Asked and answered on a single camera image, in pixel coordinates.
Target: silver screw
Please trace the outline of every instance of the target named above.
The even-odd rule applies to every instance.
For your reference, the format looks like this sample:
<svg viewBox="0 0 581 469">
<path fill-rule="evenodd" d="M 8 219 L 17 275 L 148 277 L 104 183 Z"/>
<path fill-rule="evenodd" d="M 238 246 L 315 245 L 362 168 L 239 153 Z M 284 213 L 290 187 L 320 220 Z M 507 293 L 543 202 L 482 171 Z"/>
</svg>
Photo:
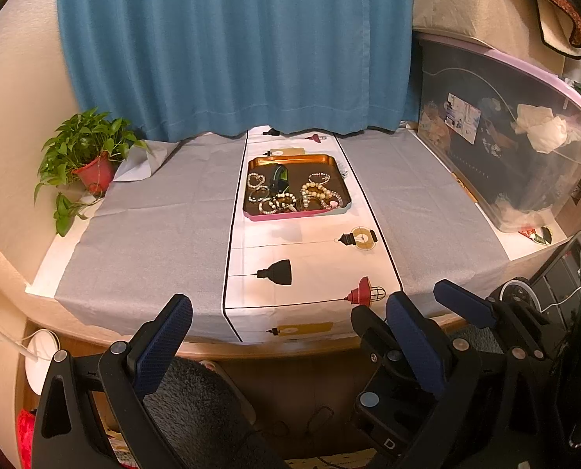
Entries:
<svg viewBox="0 0 581 469">
<path fill-rule="evenodd" d="M 470 347 L 470 344 L 468 343 L 467 340 L 464 340 L 463 338 L 456 338 L 453 342 L 453 347 L 455 347 L 455 349 L 457 349 L 458 351 L 467 351 L 468 348 Z"/>
<path fill-rule="evenodd" d="M 59 351 L 56 351 L 56 354 L 54 354 L 54 362 L 57 363 L 64 362 L 65 359 L 66 359 L 66 350 L 64 349 L 60 349 Z"/>
<path fill-rule="evenodd" d="M 517 360 L 524 360 L 527 357 L 525 350 L 520 347 L 514 347 L 514 349 L 511 350 L 511 355 Z"/>
<path fill-rule="evenodd" d="M 110 352 L 112 354 L 121 354 L 122 352 L 124 352 L 124 350 L 127 349 L 127 347 L 128 344 L 126 344 L 122 340 L 119 340 L 119 342 L 115 342 L 110 346 Z"/>
<path fill-rule="evenodd" d="M 364 407 L 375 407 L 377 404 L 379 404 L 379 396 L 377 393 L 373 393 L 372 391 L 362 393 L 360 395 L 360 404 L 362 404 Z"/>
<path fill-rule="evenodd" d="M 396 351 L 396 350 L 388 351 L 387 356 L 388 356 L 388 359 L 391 360 L 392 362 L 398 362 L 401 358 L 404 357 L 402 355 L 401 351 Z"/>
</svg>

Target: metal tray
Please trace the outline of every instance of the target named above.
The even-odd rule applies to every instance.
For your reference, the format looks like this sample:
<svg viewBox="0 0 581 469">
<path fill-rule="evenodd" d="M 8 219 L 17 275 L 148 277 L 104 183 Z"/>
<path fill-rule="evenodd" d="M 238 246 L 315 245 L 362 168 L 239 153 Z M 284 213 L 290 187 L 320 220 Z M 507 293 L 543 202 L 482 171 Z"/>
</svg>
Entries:
<svg viewBox="0 0 581 469">
<path fill-rule="evenodd" d="M 313 217 L 318 215 L 336 215 L 344 213 L 351 207 L 351 195 L 349 194 L 349 190 L 347 190 L 345 180 L 342 178 L 336 160 L 333 157 L 326 154 L 257 157 L 249 161 L 247 173 L 257 172 L 263 174 L 266 178 L 266 184 L 268 185 L 278 164 L 283 164 L 288 169 L 289 190 L 295 194 L 295 197 L 297 197 L 298 204 L 301 202 L 301 187 L 308 181 L 310 173 L 324 172 L 330 175 L 327 188 L 338 192 L 342 198 L 342 206 L 332 210 L 316 209 L 297 211 L 295 213 L 273 213 L 270 215 L 263 215 L 258 209 L 258 203 L 249 202 L 248 197 L 252 190 L 248 187 L 245 189 L 243 213 L 245 214 L 245 217 L 249 218 L 249 220 L 279 220 Z"/>
</svg>

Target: curtain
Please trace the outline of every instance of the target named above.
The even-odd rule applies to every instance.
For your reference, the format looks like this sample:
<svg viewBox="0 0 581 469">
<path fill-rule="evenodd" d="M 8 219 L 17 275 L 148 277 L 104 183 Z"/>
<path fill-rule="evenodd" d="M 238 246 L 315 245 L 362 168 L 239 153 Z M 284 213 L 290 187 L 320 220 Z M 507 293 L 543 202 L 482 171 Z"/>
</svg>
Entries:
<svg viewBox="0 0 581 469">
<path fill-rule="evenodd" d="M 412 0 L 57 2 L 80 108 L 147 139 L 256 125 L 347 134 L 404 117 Z"/>
</svg>

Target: white label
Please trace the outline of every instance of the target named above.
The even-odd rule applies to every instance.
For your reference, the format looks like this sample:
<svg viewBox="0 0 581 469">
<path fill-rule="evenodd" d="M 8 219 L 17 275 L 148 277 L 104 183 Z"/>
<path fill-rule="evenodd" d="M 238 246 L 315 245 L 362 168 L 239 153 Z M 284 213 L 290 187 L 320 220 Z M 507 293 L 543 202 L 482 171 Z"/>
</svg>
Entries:
<svg viewBox="0 0 581 469">
<path fill-rule="evenodd" d="M 460 134 L 469 143 L 474 144 L 482 112 L 451 93 L 447 97 L 446 109 L 447 117 L 445 118 L 445 123 L 447 126 Z"/>
</svg>

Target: transparent storage box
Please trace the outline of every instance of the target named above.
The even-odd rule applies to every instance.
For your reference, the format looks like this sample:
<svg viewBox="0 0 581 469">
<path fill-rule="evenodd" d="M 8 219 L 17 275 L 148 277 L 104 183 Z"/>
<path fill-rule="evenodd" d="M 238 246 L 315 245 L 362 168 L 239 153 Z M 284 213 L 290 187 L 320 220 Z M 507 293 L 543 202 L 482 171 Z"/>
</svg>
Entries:
<svg viewBox="0 0 581 469">
<path fill-rule="evenodd" d="M 504 233 L 549 224 L 581 178 L 581 96 L 494 49 L 419 34 L 418 136 Z"/>
</svg>

